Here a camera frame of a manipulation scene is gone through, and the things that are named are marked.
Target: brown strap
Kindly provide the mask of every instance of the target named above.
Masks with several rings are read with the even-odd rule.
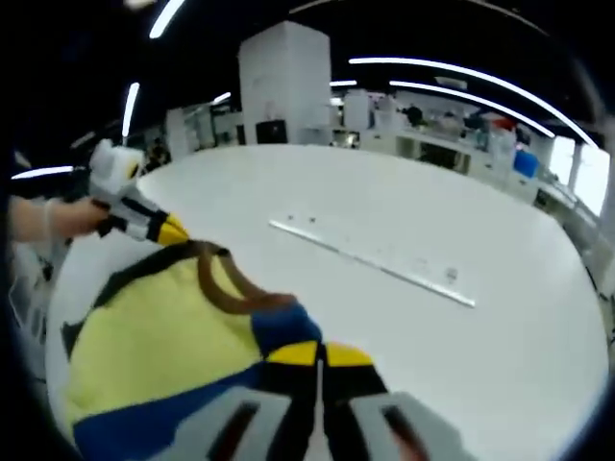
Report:
[[[292,295],[281,293],[267,293],[251,283],[239,271],[234,263],[231,252],[211,242],[198,242],[199,256],[197,258],[197,271],[199,285],[203,295],[210,303],[228,314],[251,314],[259,311],[274,311],[296,302]],[[224,292],[213,279],[211,263],[219,257],[222,267],[239,290],[245,300],[238,300]]]

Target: blue container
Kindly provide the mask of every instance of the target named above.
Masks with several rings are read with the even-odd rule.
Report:
[[[526,151],[517,151],[512,168],[527,178],[533,178],[536,175],[539,164],[540,162],[534,154]]]

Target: window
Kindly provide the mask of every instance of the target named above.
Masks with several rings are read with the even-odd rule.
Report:
[[[549,161],[549,169],[557,175],[559,182],[568,185],[570,171],[573,167],[575,141],[568,137],[556,136],[553,140],[553,151]]]
[[[610,156],[607,152],[585,144],[580,151],[575,194],[596,216],[600,216],[606,188]]]

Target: round table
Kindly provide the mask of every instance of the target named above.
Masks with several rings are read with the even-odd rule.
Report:
[[[232,249],[256,283],[295,293],[326,339],[371,354],[390,390],[455,426],[478,459],[552,458],[605,388],[600,308],[577,251],[554,219],[486,185],[402,158],[261,145],[196,154],[139,187],[193,238]],[[476,306],[270,220],[430,279],[455,268],[455,289]],[[68,364],[60,327],[85,317],[110,273],[157,248],[119,233],[73,244],[48,314],[48,392],[61,427]]]

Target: yellow cloth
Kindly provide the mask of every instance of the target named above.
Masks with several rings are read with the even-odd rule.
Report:
[[[214,280],[241,295],[218,257]],[[250,316],[209,303],[197,259],[136,279],[88,317],[70,360],[67,419],[81,419],[177,395],[241,372],[260,360]]]

